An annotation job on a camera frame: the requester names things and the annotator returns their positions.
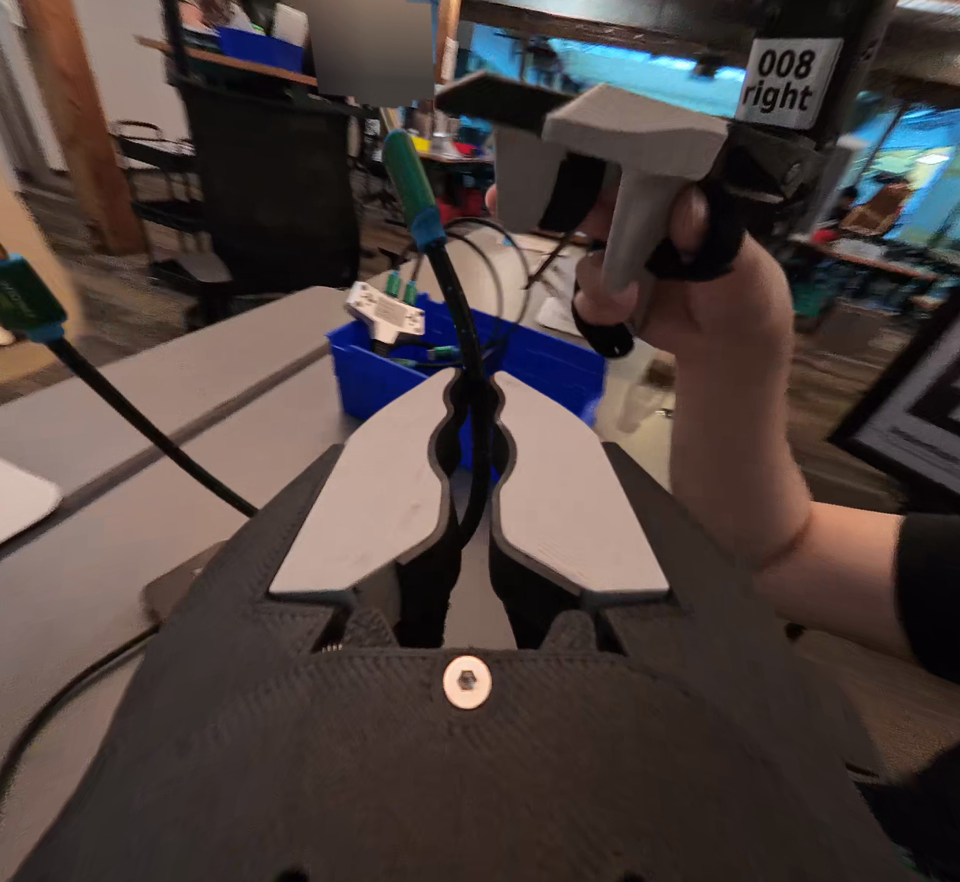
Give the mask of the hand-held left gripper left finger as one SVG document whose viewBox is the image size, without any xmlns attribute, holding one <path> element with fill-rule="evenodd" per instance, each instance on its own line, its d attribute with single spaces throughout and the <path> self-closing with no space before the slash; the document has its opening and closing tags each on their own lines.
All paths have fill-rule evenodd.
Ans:
<svg viewBox="0 0 960 882">
<path fill-rule="evenodd" d="M 437 542 L 451 509 L 451 470 L 437 443 L 456 380 L 452 370 L 435 374 L 351 434 L 270 593 L 351 593 Z"/>
</svg>

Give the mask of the wooden support post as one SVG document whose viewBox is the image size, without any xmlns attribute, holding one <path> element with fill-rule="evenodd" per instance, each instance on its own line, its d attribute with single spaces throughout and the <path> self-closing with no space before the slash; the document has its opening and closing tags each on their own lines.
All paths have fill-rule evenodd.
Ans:
<svg viewBox="0 0 960 882">
<path fill-rule="evenodd" d="M 126 176 L 77 17 L 74 0 L 19 0 L 38 86 L 60 145 L 74 197 L 99 252 L 146 254 Z"/>
</svg>

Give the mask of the silver hdmi switch hub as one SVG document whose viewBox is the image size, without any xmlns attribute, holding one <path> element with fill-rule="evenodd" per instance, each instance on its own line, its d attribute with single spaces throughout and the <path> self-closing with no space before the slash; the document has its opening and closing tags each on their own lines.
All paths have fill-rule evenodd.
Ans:
<svg viewBox="0 0 960 882">
<path fill-rule="evenodd" d="M 356 281 L 350 287 L 344 308 L 354 321 L 365 326 L 370 351 L 383 358 L 401 346 L 420 343 L 426 335 L 422 309 L 365 281 Z"/>
</svg>

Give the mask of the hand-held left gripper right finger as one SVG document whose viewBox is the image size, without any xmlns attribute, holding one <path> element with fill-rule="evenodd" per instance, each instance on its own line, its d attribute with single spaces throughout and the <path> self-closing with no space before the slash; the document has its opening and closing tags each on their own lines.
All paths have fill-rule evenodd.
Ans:
<svg viewBox="0 0 960 882">
<path fill-rule="evenodd" d="M 669 582 L 600 438 L 507 372 L 491 378 L 492 534 L 571 595 L 666 595 Z"/>
</svg>

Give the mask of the person's right hand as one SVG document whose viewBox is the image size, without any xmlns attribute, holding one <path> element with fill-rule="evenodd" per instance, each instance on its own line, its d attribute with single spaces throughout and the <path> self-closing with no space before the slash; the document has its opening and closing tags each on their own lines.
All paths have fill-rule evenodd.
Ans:
<svg viewBox="0 0 960 882">
<path fill-rule="evenodd" d="M 743 234 L 717 279 L 610 292 L 603 259 L 597 252 L 577 264 L 573 305 L 588 324 L 639 319 L 640 338 L 674 357 L 672 494 L 766 581 L 809 568 L 814 506 L 787 439 L 793 315 L 778 263 Z"/>
</svg>

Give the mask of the black office chair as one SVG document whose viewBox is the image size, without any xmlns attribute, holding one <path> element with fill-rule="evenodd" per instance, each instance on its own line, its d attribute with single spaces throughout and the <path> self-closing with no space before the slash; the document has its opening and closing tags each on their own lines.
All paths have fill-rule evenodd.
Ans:
<svg viewBox="0 0 960 882">
<path fill-rule="evenodd" d="M 121 158 L 156 170 L 167 197 L 131 200 L 154 225 L 207 240 L 203 250 L 155 256 L 151 279 L 193 299 L 189 328 L 215 324 L 248 303 L 312 287 L 348 290 L 361 263 L 351 183 L 352 113 L 338 105 L 262 97 L 175 76 L 188 144 L 118 122 Z"/>
</svg>

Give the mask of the blue tray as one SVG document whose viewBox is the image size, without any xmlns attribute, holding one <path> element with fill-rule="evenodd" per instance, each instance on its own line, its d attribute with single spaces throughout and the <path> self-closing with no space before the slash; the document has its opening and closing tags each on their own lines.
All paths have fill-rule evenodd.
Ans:
<svg viewBox="0 0 960 882">
<path fill-rule="evenodd" d="M 304 48 L 274 36 L 218 25 L 216 34 L 223 56 L 255 63 L 272 69 L 300 74 L 303 71 Z"/>
</svg>

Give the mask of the blue plastic bin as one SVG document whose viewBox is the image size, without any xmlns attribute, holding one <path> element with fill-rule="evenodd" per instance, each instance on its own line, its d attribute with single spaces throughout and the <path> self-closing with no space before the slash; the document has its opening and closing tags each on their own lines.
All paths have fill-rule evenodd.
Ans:
<svg viewBox="0 0 960 882">
<path fill-rule="evenodd" d="M 334 371 L 343 411 L 373 427 L 357 429 L 347 449 L 359 450 L 368 472 L 384 484 L 417 482 L 430 475 L 428 444 L 434 422 L 444 418 L 442 390 L 421 385 L 437 375 L 428 365 L 431 347 L 457 348 L 457 334 L 448 308 L 419 296 L 417 307 L 425 313 L 425 333 L 414 345 L 390 349 L 386 356 L 371 348 L 372 338 L 362 321 L 344 324 L 328 333 Z M 514 327 L 493 314 L 473 310 L 473 320 L 484 350 L 488 375 L 506 372 L 592 425 L 604 390 L 606 362 L 593 350 L 523 325 Z"/>
</svg>

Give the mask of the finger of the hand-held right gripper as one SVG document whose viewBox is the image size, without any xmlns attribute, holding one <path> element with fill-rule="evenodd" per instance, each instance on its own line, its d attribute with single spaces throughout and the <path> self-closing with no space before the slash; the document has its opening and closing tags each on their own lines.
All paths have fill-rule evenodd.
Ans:
<svg viewBox="0 0 960 882">
<path fill-rule="evenodd" d="M 607 291 L 621 293 L 640 280 L 666 239 L 678 194 L 709 174 L 729 130 L 723 118 L 607 84 L 546 115 L 546 143 L 619 170 L 602 268 Z"/>
<path fill-rule="evenodd" d="M 546 143 L 544 123 L 569 101 L 563 93 L 491 72 L 471 73 L 435 94 L 445 115 L 491 125 L 496 216 L 510 231 L 534 231 L 546 213 L 567 151 Z"/>
</svg>

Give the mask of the red storage bin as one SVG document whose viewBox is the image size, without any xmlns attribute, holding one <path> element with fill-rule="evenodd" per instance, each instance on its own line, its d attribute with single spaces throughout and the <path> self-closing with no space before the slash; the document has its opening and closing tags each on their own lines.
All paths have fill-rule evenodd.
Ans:
<svg viewBox="0 0 960 882">
<path fill-rule="evenodd" d="M 455 185 L 437 198 L 441 223 L 447 226 L 463 219 L 482 219 L 489 216 L 486 192 L 477 187 Z"/>
</svg>

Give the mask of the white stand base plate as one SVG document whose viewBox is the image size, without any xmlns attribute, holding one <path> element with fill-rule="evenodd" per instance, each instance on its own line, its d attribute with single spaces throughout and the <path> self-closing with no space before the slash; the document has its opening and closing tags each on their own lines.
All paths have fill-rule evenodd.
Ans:
<svg viewBox="0 0 960 882">
<path fill-rule="evenodd" d="M 540 328 L 579 338 L 580 331 L 573 317 L 572 297 L 548 295 L 539 306 L 535 323 Z"/>
<path fill-rule="evenodd" d="M 1 459 L 1 544 L 41 523 L 63 502 L 62 490 L 13 463 Z"/>
</svg>

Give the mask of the black hdmi adapter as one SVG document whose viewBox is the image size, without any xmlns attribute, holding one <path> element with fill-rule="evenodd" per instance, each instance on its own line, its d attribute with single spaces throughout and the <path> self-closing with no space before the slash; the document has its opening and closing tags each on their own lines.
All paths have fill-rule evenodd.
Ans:
<svg viewBox="0 0 960 882">
<path fill-rule="evenodd" d="M 1 766 L 1 800 L 6 802 L 23 757 L 51 721 L 92 684 L 123 667 L 143 652 L 170 620 L 190 588 L 225 547 L 218 542 L 149 582 L 141 592 L 141 606 L 149 625 L 138 635 L 84 667 L 50 696 L 30 717 L 9 745 Z"/>
</svg>

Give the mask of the wooden workbench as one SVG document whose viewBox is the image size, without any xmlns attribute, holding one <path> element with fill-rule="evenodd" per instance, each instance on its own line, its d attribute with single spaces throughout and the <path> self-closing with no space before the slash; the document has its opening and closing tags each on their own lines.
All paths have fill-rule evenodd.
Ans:
<svg viewBox="0 0 960 882">
<path fill-rule="evenodd" d="M 174 55 L 176 54 L 174 52 L 174 48 L 172 48 L 169 43 L 159 39 L 153 39 L 142 35 L 134 35 L 133 40 L 138 46 L 159 52 L 166 57 L 174 58 Z M 245 72 L 248 74 L 255 74 L 282 80 L 291 84 L 299 84 L 308 88 L 318 88 L 318 82 L 314 76 L 301 72 L 293 72 L 290 70 L 266 65 L 264 63 L 239 59 L 232 56 L 223 55 L 222 53 L 189 46 L 183 49 L 183 55 L 185 57 L 186 64 L 189 67 L 193 67 L 196 64 L 205 63 L 209 65 L 217 65 L 221 68 Z"/>
</svg>

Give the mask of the black framed marker sign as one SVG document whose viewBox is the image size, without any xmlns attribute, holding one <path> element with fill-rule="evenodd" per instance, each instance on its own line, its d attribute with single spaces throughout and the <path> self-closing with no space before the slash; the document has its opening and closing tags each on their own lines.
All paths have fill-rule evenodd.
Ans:
<svg viewBox="0 0 960 882">
<path fill-rule="evenodd" d="M 827 440 L 893 480 L 906 514 L 958 515 L 957 291 L 919 325 Z"/>
</svg>

